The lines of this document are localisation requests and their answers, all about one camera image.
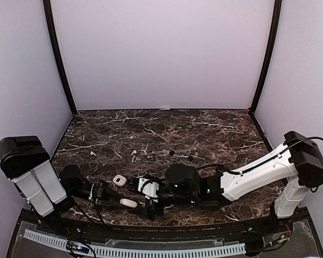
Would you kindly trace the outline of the white earbud charging case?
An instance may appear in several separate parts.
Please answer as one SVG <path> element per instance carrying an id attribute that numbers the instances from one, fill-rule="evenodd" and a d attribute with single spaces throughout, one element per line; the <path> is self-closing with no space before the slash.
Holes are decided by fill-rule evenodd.
<path id="1" fill-rule="evenodd" d="M 126 199 L 126 198 L 121 198 L 120 199 L 120 204 L 129 208 L 136 208 L 138 206 L 138 203 L 134 200 Z"/>

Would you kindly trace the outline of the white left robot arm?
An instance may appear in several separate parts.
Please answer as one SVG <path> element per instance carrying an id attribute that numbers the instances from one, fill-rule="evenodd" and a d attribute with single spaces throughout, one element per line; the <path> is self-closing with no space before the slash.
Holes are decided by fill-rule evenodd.
<path id="1" fill-rule="evenodd" d="M 44 225 L 53 234 L 65 230 L 65 222 L 56 214 L 74 206 L 77 197 L 92 203 L 93 208 L 123 209 L 122 195 L 110 189 L 108 182 L 89 182 L 78 166 L 67 165 L 56 173 L 50 156 L 37 136 L 6 137 L 0 141 L 0 167 L 9 181 L 45 217 Z"/>

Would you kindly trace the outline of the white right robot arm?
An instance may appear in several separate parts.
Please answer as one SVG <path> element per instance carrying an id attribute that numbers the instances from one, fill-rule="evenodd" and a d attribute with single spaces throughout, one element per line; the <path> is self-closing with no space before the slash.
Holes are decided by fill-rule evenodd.
<path id="1" fill-rule="evenodd" d="M 284 138 L 272 152 L 241 168 L 230 170 L 215 164 L 216 174 L 211 177 L 201 177 L 199 168 L 176 163 L 166 170 L 164 178 L 150 174 L 130 178 L 128 189 L 145 198 L 144 205 L 131 209 L 130 213 L 152 220 L 171 205 L 218 210 L 285 178 L 288 183 L 273 202 L 272 215 L 264 222 L 267 232 L 276 233 L 307 193 L 323 185 L 323 154 L 316 143 L 321 138 L 306 138 L 295 131 L 287 132 Z"/>

